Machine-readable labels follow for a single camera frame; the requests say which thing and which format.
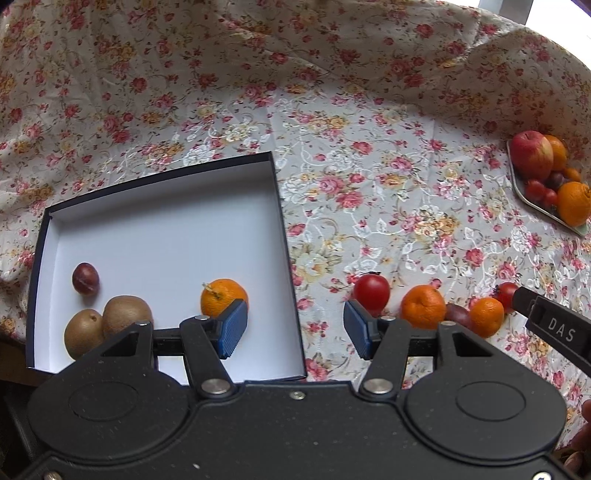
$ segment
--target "brown kiwi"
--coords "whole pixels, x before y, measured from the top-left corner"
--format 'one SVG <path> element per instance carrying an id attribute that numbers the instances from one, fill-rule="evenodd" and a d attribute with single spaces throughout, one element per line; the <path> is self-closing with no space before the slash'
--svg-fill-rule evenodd
<path id="1" fill-rule="evenodd" d="M 105 337 L 110 337 L 142 320 L 154 323 L 152 310 L 145 301 L 131 295 L 113 297 L 103 312 L 103 333 Z"/>
<path id="2" fill-rule="evenodd" d="M 66 326 L 64 344 L 68 354 L 78 360 L 103 340 L 103 317 L 96 310 L 86 309 L 76 313 Z"/>

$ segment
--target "orange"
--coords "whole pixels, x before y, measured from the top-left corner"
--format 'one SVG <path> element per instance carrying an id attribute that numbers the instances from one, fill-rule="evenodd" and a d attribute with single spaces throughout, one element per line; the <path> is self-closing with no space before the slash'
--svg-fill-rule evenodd
<path id="1" fill-rule="evenodd" d="M 400 316 L 416 328 L 437 328 L 445 319 L 445 312 L 445 300 L 431 285 L 411 288 L 400 304 Z"/>
<path id="2" fill-rule="evenodd" d="M 204 283 L 201 293 L 201 313 L 217 317 L 236 299 L 242 299 L 248 303 L 246 291 L 235 281 L 219 278 L 211 283 Z"/>
<path id="3" fill-rule="evenodd" d="M 492 297 L 477 300 L 470 309 L 472 331 L 483 338 L 493 336 L 505 320 L 503 304 Z"/>
<path id="4" fill-rule="evenodd" d="M 560 171 L 566 167 L 566 158 L 569 156 L 569 152 L 566 150 L 564 144 L 553 135 L 544 135 L 550 145 L 552 145 L 552 152 L 554 153 L 554 165 L 552 165 L 553 171 Z"/>
<path id="5" fill-rule="evenodd" d="M 583 225 L 591 215 L 591 190 L 584 183 L 570 181 L 558 189 L 558 215 L 570 226 Z"/>
<path id="6" fill-rule="evenodd" d="M 567 167 L 562 171 L 562 175 L 572 181 L 581 181 L 581 174 L 576 168 Z"/>

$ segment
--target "tomato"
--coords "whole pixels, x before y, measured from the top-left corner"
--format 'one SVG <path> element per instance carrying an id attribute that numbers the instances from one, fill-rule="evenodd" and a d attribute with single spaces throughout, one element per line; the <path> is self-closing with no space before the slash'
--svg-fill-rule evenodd
<path id="1" fill-rule="evenodd" d="M 378 317 L 390 299 L 390 283 L 377 272 L 365 273 L 355 282 L 351 297 L 372 317 Z"/>
<path id="2" fill-rule="evenodd" d="M 525 198 L 530 202 L 538 203 L 546 195 L 548 189 L 539 180 L 528 180 L 525 184 Z"/>
<path id="3" fill-rule="evenodd" d="M 558 194 L 554 190 L 548 189 L 546 195 L 542 199 L 542 205 L 545 208 L 550 208 L 558 204 Z"/>
<path id="4" fill-rule="evenodd" d="M 505 313 L 513 311 L 513 294 L 518 288 L 519 285 L 507 281 L 495 289 L 495 298 L 503 304 Z"/>

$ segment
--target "hand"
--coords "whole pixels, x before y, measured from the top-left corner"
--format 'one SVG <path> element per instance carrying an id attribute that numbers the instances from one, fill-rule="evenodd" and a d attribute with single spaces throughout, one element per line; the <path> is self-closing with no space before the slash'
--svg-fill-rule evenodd
<path id="1" fill-rule="evenodd" d="M 586 400 L 583 403 L 581 414 L 587 422 L 591 422 L 591 400 Z M 566 459 L 564 467 L 570 472 L 578 473 L 583 465 L 583 452 L 591 449 L 591 423 L 586 423 L 581 427 L 571 440 L 570 446 L 578 451 Z"/>

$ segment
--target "cardboard box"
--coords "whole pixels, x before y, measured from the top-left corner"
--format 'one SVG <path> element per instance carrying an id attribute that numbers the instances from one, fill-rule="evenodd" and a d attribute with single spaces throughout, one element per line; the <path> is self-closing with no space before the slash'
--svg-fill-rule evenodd
<path id="1" fill-rule="evenodd" d="M 100 276 L 96 297 L 72 286 L 81 262 Z M 64 330 L 78 311 L 102 313 L 118 295 L 152 310 L 154 327 L 200 314 L 203 283 L 231 278 L 249 296 L 248 327 L 224 366 L 235 382 L 306 374 L 271 153 L 178 168 L 46 209 L 35 250 L 27 365 L 56 373 L 72 359 Z M 158 369 L 187 384 L 181 357 Z"/>

